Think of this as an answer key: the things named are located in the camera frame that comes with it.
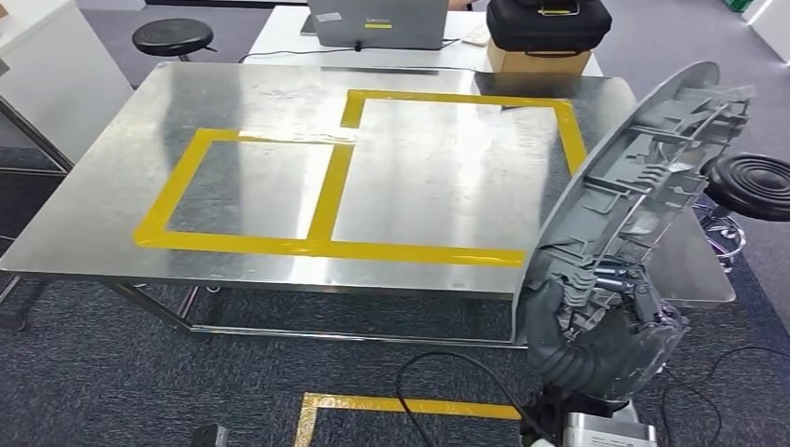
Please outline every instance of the yellow tape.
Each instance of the yellow tape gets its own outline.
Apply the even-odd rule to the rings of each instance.
[[[265,253],[402,263],[465,264],[513,268],[520,266],[524,261],[523,251],[506,249],[378,244],[371,242],[215,235],[177,231],[166,231],[156,234],[142,234],[138,231],[135,233],[135,236],[140,237],[137,239],[137,245],[140,247],[173,250]]]
[[[490,417],[512,421],[521,419],[518,412],[510,405],[423,399],[407,399],[406,403],[408,403],[413,413]],[[305,393],[302,399],[302,410],[296,426],[296,437],[293,447],[309,447],[310,442],[313,440],[318,409],[320,408],[369,412],[404,412],[401,403],[394,398]]]
[[[257,136],[240,134],[234,129],[198,129],[173,169],[154,205],[134,230],[134,240],[141,247],[225,251],[234,253],[274,254],[291,256],[319,256],[330,258],[365,259],[390,262],[465,264],[515,268],[521,266],[525,252],[510,249],[465,247],[434,247],[404,244],[380,244],[332,240],[337,213],[346,185],[365,102],[367,100],[452,102],[489,104],[509,107],[551,107],[557,117],[557,127],[567,160],[573,173],[587,155],[573,105],[567,100],[516,98],[505,96],[477,96],[448,93],[426,93],[392,90],[352,89],[347,93],[346,107],[340,119],[340,130],[326,134],[294,136]],[[329,161],[318,203],[306,239],[252,237],[167,231],[167,222],[178,202],[198,171],[203,157],[213,142],[278,142],[299,144],[331,144]]]
[[[346,187],[348,169],[351,167],[351,156],[354,146],[338,144],[332,151],[329,166],[323,179],[319,201],[313,213],[313,221],[307,233],[310,240],[329,240],[332,238],[337,212],[340,211],[340,199]]]

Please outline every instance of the robotic hand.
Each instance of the robotic hand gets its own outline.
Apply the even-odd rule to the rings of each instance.
[[[608,263],[595,272],[597,287],[618,293],[621,302],[574,340],[568,340],[557,319],[564,294],[559,279],[523,291],[525,325],[516,342],[529,340],[528,362],[547,384],[526,410],[558,440],[568,437],[568,430],[573,432],[566,425],[571,414],[611,418],[626,408],[688,330],[687,319],[658,297],[641,265]],[[524,445],[539,445],[538,435],[529,428],[524,427],[522,435]],[[574,437],[564,445],[585,445],[576,443],[582,435]]]
[[[563,301],[559,280],[546,280],[527,293],[524,339],[516,342],[529,340],[529,363],[548,384],[600,400],[627,402],[661,368],[687,331],[686,319],[658,298],[644,269],[621,271],[624,275],[599,275],[597,285],[618,292],[622,303],[574,341],[565,338],[556,317]]]

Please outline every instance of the white cabinet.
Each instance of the white cabinet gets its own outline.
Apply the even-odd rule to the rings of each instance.
[[[0,95],[73,162],[131,96],[74,0],[3,0]]]
[[[790,65],[790,1],[756,0],[743,18]]]

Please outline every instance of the white desk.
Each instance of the white desk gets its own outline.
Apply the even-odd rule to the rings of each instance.
[[[273,51],[321,51],[333,49],[322,47],[315,35],[299,32],[309,14],[307,7],[275,7],[266,21],[264,29],[255,39],[250,53]],[[444,38],[459,39],[480,25],[485,24],[485,12],[449,11]],[[321,65],[324,67],[435,67],[457,68],[490,72],[491,66],[484,47],[455,42],[440,51],[412,51],[404,49],[364,49],[361,52],[342,51],[336,53],[274,54],[250,56],[245,63],[271,65]],[[584,69],[586,76],[601,76],[601,68],[595,56],[590,57]]]

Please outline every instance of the laptop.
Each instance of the laptop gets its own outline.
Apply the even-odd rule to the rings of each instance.
[[[307,0],[325,47],[440,49],[447,0]]]

